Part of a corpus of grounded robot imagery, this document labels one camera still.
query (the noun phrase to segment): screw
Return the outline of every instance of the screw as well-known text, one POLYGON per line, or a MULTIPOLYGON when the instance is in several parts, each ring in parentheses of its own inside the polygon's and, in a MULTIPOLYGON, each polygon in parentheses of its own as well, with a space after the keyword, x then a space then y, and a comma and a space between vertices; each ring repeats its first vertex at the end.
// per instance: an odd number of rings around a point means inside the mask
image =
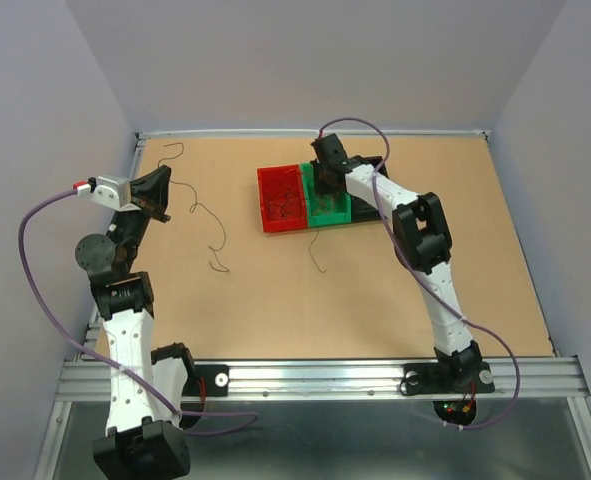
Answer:
POLYGON ((493 374, 489 370, 482 370, 479 372, 479 379, 485 385, 490 385, 493 383, 493 374))
POLYGON ((228 375, 225 373, 218 373, 215 377, 215 385, 218 387, 225 387, 228 385, 228 375))

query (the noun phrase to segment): gray wall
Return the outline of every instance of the gray wall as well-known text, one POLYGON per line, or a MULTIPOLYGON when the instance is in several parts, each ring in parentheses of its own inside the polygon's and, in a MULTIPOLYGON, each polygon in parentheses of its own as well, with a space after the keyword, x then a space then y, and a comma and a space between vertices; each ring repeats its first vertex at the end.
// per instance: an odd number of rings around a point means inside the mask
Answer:
POLYGON ((488 128, 563 0, 67 0, 138 131, 488 128))
POLYGON ((491 148, 551 335, 591 388, 591 0, 566 4, 491 148))
MULTIPOLYGON (((124 171, 132 147, 64 2, 0 2, 0 479, 32 478, 66 351, 24 279, 19 221, 77 180, 124 171)), ((68 199, 27 232, 38 283, 80 339, 90 295, 73 249, 107 221, 99 207, 68 199)))

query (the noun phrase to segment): cable connector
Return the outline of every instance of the cable connector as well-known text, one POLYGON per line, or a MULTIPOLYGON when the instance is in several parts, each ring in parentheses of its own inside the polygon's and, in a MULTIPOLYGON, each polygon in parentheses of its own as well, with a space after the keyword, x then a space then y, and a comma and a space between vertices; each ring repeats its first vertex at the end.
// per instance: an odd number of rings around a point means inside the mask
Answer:
POLYGON ((77 190, 78 197, 88 197, 92 193, 92 186, 87 180, 73 184, 73 189, 77 190))

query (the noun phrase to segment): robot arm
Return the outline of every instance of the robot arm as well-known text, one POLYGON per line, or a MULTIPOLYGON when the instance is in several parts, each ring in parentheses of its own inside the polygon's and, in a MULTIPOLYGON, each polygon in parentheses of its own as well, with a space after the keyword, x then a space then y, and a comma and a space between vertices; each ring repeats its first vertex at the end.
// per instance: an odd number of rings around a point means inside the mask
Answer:
MULTIPOLYGON (((131 273, 150 219, 167 222, 171 169, 162 166, 129 182, 91 178, 75 186, 79 197, 115 210, 105 235, 84 237, 75 259, 88 274, 91 293, 108 337, 110 358, 152 385, 180 410, 182 388, 196 380, 183 344, 151 352, 153 289, 147 272, 131 273)), ((109 480, 171 480, 187 475, 190 456, 179 415, 121 370, 111 370, 106 436, 93 457, 109 480)))
MULTIPOLYGON (((452 239, 437 195, 417 194, 375 173, 372 158, 349 158, 334 134, 316 139, 312 146, 317 156, 311 162, 316 193, 342 191, 377 208, 372 184, 375 175, 384 215, 392 222, 393 233, 410 268, 435 295, 459 311, 449 263, 452 239)), ((433 295, 422 289, 422 296, 433 328, 438 362, 414 367, 418 377, 415 385, 407 385, 406 394, 456 391, 472 381, 477 383, 479 372, 487 370, 488 364, 482 361, 471 332, 433 295)), ((489 385, 480 385, 480 391, 488 389, 489 385)))

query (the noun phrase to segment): wooden board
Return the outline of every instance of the wooden board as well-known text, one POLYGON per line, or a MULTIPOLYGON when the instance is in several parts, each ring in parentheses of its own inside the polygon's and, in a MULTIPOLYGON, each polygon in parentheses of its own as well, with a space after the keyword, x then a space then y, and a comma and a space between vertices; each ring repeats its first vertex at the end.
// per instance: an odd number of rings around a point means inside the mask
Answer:
MULTIPOLYGON (((382 154, 377 137, 343 139, 349 155, 382 154)), ((437 193, 453 236, 454 284, 466 315, 500 334, 518 355, 551 355, 542 314, 486 143, 481 138, 396 137, 391 179, 437 193)), ((432 357, 419 287, 399 265, 381 223, 263 233, 258 167, 311 160, 308 138, 154 139, 140 175, 160 159, 195 187, 222 221, 229 273, 211 269, 223 242, 217 221, 187 186, 172 185, 167 224, 151 222, 133 271, 155 292, 153 348, 184 342, 196 358, 432 357)), ((505 356, 473 332, 482 353, 505 356)), ((107 352, 105 339, 99 350, 107 352)))

